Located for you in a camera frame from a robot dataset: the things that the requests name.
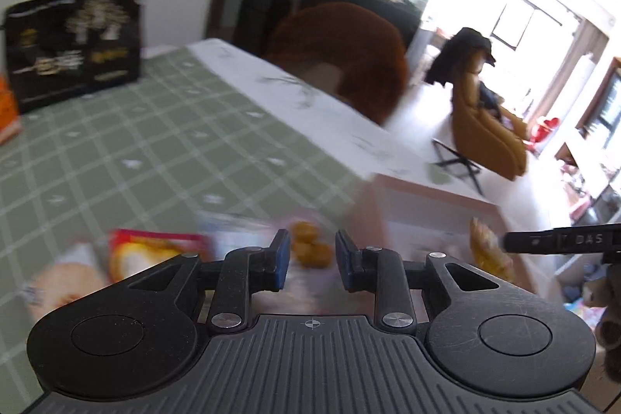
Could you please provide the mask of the brown round chair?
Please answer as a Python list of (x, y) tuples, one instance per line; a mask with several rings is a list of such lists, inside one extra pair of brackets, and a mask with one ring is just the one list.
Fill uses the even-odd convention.
[(283, 69), (305, 63), (338, 68), (334, 95), (378, 125), (389, 119), (408, 86), (399, 31), (371, 10), (347, 2), (318, 4), (284, 19), (263, 59)]

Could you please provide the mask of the pink storage box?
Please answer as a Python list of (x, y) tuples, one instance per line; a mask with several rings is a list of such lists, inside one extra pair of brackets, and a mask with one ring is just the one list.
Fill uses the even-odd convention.
[(472, 263), (473, 218), (497, 236), (510, 231), (500, 209), (484, 199), (378, 173), (361, 187), (343, 228), (358, 246), (392, 249), (408, 261), (440, 251)]

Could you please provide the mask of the bread snack packet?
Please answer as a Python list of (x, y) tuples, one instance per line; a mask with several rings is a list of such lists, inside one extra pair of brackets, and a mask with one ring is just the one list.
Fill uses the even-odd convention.
[(20, 296), (33, 322), (109, 285), (93, 246), (77, 243), (24, 282)]

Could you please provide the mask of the black garment on chair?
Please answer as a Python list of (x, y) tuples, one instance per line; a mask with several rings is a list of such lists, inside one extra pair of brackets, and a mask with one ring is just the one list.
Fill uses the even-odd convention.
[(431, 85), (439, 83), (442, 86), (454, 84), (466, 65), (470, 64), (473, 55), (481, 50), (483, 62), (495, 67), (496, 59), (491, 53), (491, 40), (482, 36), (478, 30), (461, 28), (443, 45), (441, 52), (426, 71), (424, 82)]

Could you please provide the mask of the yellow chips packet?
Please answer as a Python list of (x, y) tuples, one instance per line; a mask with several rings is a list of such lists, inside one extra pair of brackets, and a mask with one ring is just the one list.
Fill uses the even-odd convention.
[(479, 269), (506, 282), (516, 280), (513, 260), (500, 247), (498, 236), (477, 218), (470, 220), (470, 251)]

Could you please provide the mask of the orange gift box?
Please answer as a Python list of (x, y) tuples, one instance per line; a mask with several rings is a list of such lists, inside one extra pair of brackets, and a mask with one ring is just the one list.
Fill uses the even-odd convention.
[(15, 138), (22, 131), (17, 100), (6, 78), (0, 77), (0, 144)]

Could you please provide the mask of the green checked tablecloth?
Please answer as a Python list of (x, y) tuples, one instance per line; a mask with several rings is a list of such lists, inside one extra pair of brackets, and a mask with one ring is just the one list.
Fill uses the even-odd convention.
[(186, 49), (133, 84), (26, 114), (1, 149), (1, 409), (40, 395), (25, 342), (31, 281), (69, 249), (99, 262), (121, 228), (194, 233), (205, 212), (340, 227), (358, 175)]

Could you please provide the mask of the egg yolk snack pack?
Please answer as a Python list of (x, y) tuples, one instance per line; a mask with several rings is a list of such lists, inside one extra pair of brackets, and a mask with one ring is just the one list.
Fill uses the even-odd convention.
[(321, 239), (320, 228), (313, 222), (294, 220), (288, 226), (291, 251), (297, 262), (307, 269), (326, 269), (334, 261), (331, 245)]

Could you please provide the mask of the red snack packet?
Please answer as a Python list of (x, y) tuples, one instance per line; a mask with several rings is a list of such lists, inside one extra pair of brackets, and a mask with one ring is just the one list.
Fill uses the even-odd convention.
[(108, 271), (120, 282), (179, 254), (195, 253), (203, 262), (213, 258), (210, 243), (200, 234), (117, 229), (109, 238)]

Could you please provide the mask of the mustard lounge chair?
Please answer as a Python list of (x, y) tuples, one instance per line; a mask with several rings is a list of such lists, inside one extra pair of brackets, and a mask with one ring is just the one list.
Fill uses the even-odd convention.
[(500, 107), (506, 126), (481, 104), (479, 73), (484, 64), (483, 52), (477, 50), (458, 66), (451, 97), (453, 141), (461, 156), (513, 181), (527, 171), (529, 134), (526, 124), (510, 111)]

